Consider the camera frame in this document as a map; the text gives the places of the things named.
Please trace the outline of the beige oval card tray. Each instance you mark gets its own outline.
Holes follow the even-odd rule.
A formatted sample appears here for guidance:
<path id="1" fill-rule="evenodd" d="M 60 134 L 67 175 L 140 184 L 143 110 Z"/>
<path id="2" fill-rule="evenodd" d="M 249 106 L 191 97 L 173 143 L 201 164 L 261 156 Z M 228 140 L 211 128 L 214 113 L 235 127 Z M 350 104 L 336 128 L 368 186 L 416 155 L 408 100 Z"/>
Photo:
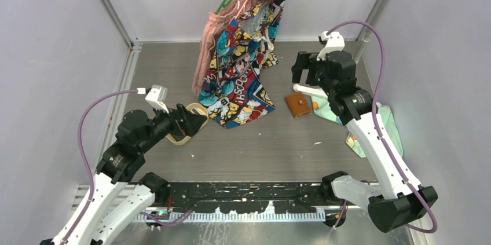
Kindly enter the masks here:
<path id="1" fill-rule="evenodd" d="M 208 112 L 199 103 L 191 103 L 187 106 L 177 104 L 176 108 L 170 108 L 170 118 L 173 129 L 166 138 L 172 144 L 181 146 L 208 123 Z"/>

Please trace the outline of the brown leather card holder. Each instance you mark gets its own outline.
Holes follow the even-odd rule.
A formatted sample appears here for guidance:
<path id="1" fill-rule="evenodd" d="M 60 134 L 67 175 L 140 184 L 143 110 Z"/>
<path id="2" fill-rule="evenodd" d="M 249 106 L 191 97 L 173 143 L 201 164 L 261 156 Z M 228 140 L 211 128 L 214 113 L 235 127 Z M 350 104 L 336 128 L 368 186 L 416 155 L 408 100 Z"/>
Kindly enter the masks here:
<path id="1" fill-rule="evenodd" d="M 284 97 L 292 116 L 299 118 L 310 113 L 310 106 L 301 92 L 294 92 Z"/>

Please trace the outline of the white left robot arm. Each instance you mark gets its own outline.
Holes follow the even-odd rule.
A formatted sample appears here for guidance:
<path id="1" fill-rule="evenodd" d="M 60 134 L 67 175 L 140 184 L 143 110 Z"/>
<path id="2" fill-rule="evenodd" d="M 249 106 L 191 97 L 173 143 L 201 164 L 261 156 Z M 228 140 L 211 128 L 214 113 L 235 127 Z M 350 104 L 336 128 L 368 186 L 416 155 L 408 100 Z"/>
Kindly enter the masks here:
<path id="1" fill-rule="evenodd" d="M 151 205 L 170 200 L 169 183 L 146 173 L 119 203 L 116 199 L 144 165 L 144 155 L 167 138 L 179 145 L 188 142 L 208 122 L 207 110 L 198 103 L 177 104 L 168 112 L 127 112 L 118 126 L 116 141 L 103 153 L 89 188 L 72 217 L 55 237 L 41 244 L 111 244 L 115 237 Z"/>

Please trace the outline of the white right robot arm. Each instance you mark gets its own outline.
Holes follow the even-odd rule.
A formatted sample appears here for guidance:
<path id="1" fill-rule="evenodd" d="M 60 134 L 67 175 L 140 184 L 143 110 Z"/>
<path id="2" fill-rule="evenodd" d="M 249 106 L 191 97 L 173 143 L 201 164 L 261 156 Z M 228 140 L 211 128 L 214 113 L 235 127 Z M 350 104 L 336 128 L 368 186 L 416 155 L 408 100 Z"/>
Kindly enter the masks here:
<path id="1" fill-rule="evenodd" d="M 370 186 L 339 171 L 322 178 L 323 201 L 355 204 L 384 233 L 430 214 L 438 194 L 434 187 L 421 184 L 386 136 L 371 94 L 357 86 L 351 54 L 334 51 L 321 57 L 301 51 L 291 68 L 293 83 L 300 82 L 303 70 L 308 70 L 306 93 L 326 95 L 331 110 L 358 140 L 379 183 Z"/>

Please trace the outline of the colourful comic print shorts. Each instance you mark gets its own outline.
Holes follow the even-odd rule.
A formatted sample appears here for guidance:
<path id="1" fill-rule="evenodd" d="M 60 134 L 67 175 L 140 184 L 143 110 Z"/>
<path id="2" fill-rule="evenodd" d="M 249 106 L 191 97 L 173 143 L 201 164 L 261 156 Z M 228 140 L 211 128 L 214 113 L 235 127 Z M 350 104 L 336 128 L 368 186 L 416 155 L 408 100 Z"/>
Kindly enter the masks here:
<path id="1" fill-rule="evenodd" d="M 258 0 L 232 19 L 218 37 L 199 92 L 199 103 L 211 119 L 231 129 L 274 111 L 260 80 L 274 66 L 274 53 L 285 0 Z"/>

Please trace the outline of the mint green cartoon cloth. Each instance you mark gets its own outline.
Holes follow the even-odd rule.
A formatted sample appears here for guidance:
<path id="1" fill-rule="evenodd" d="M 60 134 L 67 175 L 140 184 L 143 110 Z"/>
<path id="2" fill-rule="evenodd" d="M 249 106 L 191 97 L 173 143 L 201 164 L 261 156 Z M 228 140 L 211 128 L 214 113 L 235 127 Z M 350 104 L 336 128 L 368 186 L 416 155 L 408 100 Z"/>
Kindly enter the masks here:
<path id="1" fill-rule="evenodd" d="M 329 107 L 329 102 L 326 99 L 311 96 L 311 102 L 312 102 L 312 109 L 315 115 L 329 120 L 331 122 L 341 124 L 341 121 L 338 116 L 336 116 L 330 109 Z M 403 156 L 403 146 L 402 142 L 400 139 L 400 135 L 398 132 L 398 129 L 395 124 L 395 120 L 393 117 L 393 113 L 391 111 L 391 108 L 386 105 L 381 105 L 380 103 L 377 103 L 379 113 L 382 118 L 382 123 L 384 128 L 386 129 L 390 140 L 393 142 L 394 146 L 396 147 L 398 153 Z M 359 144 L 358 140 L 352 133 L 348 133 L 346 141 L 346 145 L 354 152 L 356 153 L 360 158 L 365 158 L 366 154 L 364 153 L 363 149 L 361 148 L 361 145 Z"/>

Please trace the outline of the pink hanging garment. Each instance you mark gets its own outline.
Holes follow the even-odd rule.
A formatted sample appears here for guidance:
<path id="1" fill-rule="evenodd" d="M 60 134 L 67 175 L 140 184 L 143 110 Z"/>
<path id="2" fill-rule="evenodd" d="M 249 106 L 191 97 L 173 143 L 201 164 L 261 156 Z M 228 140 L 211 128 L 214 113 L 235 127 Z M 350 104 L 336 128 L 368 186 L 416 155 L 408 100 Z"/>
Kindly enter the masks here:
<path id="1" fill-rule="evenodd" d="M 243 0 L 233 0 L 228 6 L 223 8 L 218 14 L 212 11 L 208 15 L 208 22 L 204 28 L 200 42 L 200 53 L 197 60 L 197 66 L 192 82 L 192 91 L 195 96 L 198 96 L 204 82 L 204 77 L 208 70 L 208 66 L 216 51 L 218 38 L 227 29 L 228 25 L 236 15 L 237 10 L 243 3 Z M 260 5 L 258 17 L 252 16 L 252 10 L 255 6 Z M 252 7 L 246 11 L 244 16 L 241 16 L 241 25 L 244 25 L 246 30 L 254 28 L 259 24 L 260 15 L 264 14 L 265 3 L 260 0 L 255 0 Z"/>

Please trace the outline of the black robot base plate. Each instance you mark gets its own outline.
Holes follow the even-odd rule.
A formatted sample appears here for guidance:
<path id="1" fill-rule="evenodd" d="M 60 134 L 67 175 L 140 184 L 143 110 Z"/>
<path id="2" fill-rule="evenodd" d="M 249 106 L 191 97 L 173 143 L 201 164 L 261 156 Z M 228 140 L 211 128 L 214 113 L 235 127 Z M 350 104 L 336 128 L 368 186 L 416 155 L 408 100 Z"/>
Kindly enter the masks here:
<path id="1" fill-rule="evenodd" d="M 171 182 L 151 206 L 178 213 L 259 214 L 270 204 L 276 214 L 296 214 L 338 208 L 342 201 L 327 198 L 319 182 Z"/>

